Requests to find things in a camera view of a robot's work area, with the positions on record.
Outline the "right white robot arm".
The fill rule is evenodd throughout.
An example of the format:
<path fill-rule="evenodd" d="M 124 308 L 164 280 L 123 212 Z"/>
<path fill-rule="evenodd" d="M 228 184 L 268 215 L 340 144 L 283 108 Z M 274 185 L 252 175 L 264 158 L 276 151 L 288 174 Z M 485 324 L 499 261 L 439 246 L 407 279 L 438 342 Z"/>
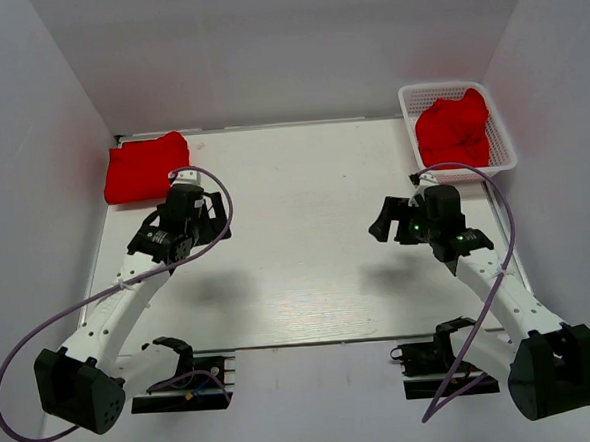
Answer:
<path fill-rule="evenodd" d="M 431 352 L 406 357 L 408 374 L 466 363 L 505 385 L 531 421 L 590 405 L 589 327 L 567 324 L 505 271 L 492 240 L 465 223 L 454 186 L 421 183 L 411 198 L 386 197 L 369 233 L 384 243 L 391 231 L 400 245 L 429 245 L 506 332 L 500 339 L 472 318 L 441 323 Z"/>

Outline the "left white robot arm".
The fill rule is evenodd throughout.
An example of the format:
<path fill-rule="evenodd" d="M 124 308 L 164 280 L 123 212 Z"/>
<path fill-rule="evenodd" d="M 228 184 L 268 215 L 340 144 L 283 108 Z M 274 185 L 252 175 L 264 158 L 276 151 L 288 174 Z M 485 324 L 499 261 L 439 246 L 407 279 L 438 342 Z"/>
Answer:
<path fill-rule="evenodd" d="M 129 399 L 164 381 L 187 375 L 193 348 L 159 336 L 127 357 L 121 348 L 152 297 L 192 249 L 226 239 L 221 193 L 191 184 L 170 188 L 164 203 L 143 221 L 127 246 L 116 291 L 61 347 L 40 352 L 34 362 L 44 412 L 95 434 L 109 431 Z"/>

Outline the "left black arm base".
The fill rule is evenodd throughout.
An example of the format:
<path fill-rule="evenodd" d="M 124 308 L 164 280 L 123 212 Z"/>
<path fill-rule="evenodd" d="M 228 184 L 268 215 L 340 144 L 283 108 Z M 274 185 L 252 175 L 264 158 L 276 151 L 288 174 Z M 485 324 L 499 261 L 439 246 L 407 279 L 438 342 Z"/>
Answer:
<path fill-rule="evenodd" d="M 233 396 L 235 362 L 231 353 L 200 354 L 178 338 L 159 337 L 153 344 L 178 355 L 173 383 L 146 390 L 132 400 L 133 415 L 226 410 Z"/>

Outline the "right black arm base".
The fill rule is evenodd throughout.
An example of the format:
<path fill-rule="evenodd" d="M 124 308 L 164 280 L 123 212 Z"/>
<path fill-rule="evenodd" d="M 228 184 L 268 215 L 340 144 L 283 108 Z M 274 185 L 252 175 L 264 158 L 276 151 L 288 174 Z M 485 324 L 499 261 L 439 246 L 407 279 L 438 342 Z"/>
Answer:
<path fill-rule="evenodd" d="M 454 331 L 471 328 L 475 324 L 469 318 L 456 318 L 436 326 L 436 331 L 429 341 L 413 341 L 398 345 L 390 350 L 392 361 L 401 365 L 404 377 L 403 387 L 407 400 L 432 399 L 443 377 L 448 373 L 456 355 L 452 352 L 449 336 Z M 482 371 L 463 361 L 458 365 L 455 376 L 450 379 L 442 397 L 448 397 L 461 386 L 475 380 Z M 470 388 L 465 394 L 489 395 L 499 393 L 498 382 L 491 376 Z"/>

